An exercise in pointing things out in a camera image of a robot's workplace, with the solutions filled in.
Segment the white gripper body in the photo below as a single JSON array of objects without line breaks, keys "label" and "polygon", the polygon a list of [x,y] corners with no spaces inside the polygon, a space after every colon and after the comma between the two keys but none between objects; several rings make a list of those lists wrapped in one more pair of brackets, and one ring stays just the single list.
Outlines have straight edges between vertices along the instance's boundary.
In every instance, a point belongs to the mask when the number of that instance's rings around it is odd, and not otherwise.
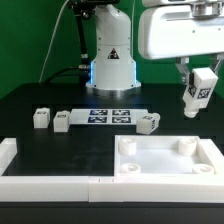
[{"label": "white gripper body", "polygon": [[139,21],[138,50],[145,59],[224,52],[224,13],[195,18],[189,6],[146,9]]}]

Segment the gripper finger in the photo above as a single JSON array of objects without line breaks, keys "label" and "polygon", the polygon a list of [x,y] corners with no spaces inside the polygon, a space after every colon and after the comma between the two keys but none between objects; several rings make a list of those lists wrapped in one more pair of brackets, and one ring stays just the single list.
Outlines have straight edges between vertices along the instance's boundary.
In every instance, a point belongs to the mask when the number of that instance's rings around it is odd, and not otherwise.
[{"label": "gripper finger", "polygon": [[211,56],[211,70],[215,73],[219,73],[219,69],[221,68],[222,64],[224,63],[224,53],[214,54]]},{"label": "gripper finger", "polygon": [[179,57],[176,59],[176,67],[181,74],[181,80],[183,84],[188,83],[190,71],[188,69],[189,58],[188,57]]}]

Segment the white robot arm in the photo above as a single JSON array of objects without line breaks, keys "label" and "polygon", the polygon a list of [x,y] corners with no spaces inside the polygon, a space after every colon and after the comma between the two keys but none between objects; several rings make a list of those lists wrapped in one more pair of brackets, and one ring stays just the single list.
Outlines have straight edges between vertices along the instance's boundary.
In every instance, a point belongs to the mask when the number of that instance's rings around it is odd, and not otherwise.
[{"label": "white robot arm", "polygon": [[[224,0],[142,0],[138,51],[149,60],[224,53]],[[86,87],[122,95],[138,89],[131,20],[114,4],[95,4],[97,54]]]}]

